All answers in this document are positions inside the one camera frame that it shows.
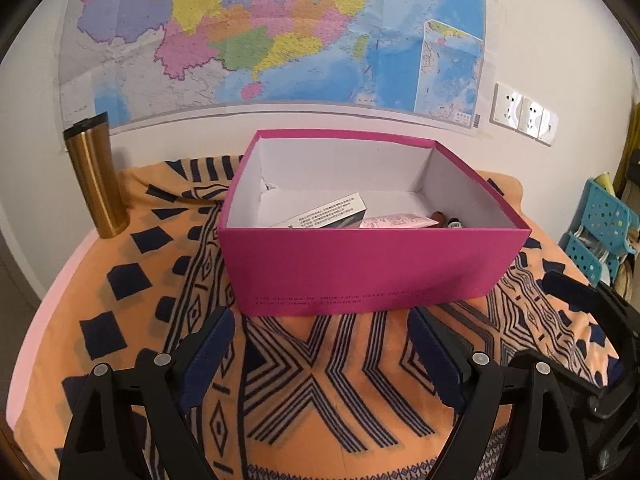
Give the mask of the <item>white blue medicine box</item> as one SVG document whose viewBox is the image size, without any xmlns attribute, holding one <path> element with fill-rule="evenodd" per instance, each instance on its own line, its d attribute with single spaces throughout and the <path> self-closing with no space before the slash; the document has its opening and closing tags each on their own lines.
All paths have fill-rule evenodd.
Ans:
<svg viewBox="0 0 640 480">
<path fill-rule="evenodd" d="M 287 229 L 341 229 L 359 226 L 367 206 L 359 193 L 339 198 L 274 225 Z"/>
</svg>

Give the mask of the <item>pink tube white cap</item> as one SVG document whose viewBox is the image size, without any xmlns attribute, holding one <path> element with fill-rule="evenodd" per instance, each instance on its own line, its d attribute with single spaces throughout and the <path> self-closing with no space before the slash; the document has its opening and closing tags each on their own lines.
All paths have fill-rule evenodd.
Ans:
<svg viewBox="0 0 640 480">
<path fill-rule="evenodd" d="M 440 226 L 437 220 L 431 217 L 417 216 L 416 214 L 389 214 L 365 218 L 360 222 L 360 229 L 428 229 Z"/>
</svg>

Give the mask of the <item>orange patterned tablecloth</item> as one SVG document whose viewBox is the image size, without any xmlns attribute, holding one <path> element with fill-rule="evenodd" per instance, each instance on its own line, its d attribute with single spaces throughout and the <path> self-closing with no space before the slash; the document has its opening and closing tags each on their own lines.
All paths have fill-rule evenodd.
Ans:
<svg viewBox="0 0 640 480">
<path fill-rule="evenodd" d="M 14 368 L 6 420 L 44 478 L 93 367 L 170 351 L 214 307 L 233 306 L 216 226 L 235 156 L 122 170 L 128 228 L 82 243 L 43 300 Z M 534 349 L 603 386 L 620 360 L 593 317 L 546 296 L 549 271 L 577 275 L 533 228 L 486 296 L 434 315 L 499 363 Z M 235 334 L 191 429 L 221 479 L 417 479 L 454 412 L 436 396 L 403 310 L 235 320 Z"/>
</svg>

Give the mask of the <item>magenta cardboard box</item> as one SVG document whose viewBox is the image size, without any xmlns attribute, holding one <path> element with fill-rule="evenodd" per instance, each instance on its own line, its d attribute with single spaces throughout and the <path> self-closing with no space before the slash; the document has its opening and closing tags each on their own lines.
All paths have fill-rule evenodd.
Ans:
<svg viewBox="0 0 640 480">
<path fill-rule="evenodd" d="M 440 212 L 454 228 L 292 226 L 358 195 L 368 217 Z M 240 310 L 250 316 L 409 309 L 485 296 L 529 236 L 506 200 L 446 146 L 398 134 L 260 130 L 218 224 Z"/>
</svg>

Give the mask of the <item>gold steel tumbler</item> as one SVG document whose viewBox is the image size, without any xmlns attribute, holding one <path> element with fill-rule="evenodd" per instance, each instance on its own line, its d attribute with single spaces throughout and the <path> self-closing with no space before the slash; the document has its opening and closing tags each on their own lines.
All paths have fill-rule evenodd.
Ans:
<svg viewBox="0 0 640 480">
<path fill-rule="evenodd" d="M 114 168 L 107 112 L 76 122 L 63 132 L 82 196 L 101 238 L 113 238 L 129 226 Z"/>
</svg>

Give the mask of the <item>white wall switch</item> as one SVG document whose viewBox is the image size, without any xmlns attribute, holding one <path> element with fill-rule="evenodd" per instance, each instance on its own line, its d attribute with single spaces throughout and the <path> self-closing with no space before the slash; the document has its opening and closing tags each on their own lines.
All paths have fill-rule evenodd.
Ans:
<svg viewBox="0 0 640 480">
<path fill-rule="evenodd" d="M 524 96 L 521 102 L 518 132 L 544 145 L 551 146 L 558 133 L 558 127 L 559 117 L 557 114 Z"/>
</svg>

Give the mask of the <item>white wall socket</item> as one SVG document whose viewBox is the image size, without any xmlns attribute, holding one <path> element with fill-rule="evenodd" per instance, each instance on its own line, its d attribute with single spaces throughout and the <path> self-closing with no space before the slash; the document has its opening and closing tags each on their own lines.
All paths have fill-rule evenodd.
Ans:
<svg viewBox="0 0 640 480">
<path fill-rule="evenodd" d="M 489 120 L 497 126 L 516 130 L 520 123 L 523 95 L 497 82 Z"/>
</svg>

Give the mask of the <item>colourful wall map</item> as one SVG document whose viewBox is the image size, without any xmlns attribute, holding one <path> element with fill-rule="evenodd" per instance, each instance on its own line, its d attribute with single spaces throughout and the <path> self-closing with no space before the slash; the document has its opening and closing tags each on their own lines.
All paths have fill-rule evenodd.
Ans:
<svg viewBox="0 0 640 480">
<path fill-rule="evenodd" d="M 62 122 L 309 102 L 473 128 L 486 10 L 486 0 L 68 0 Z"/>
</svg>

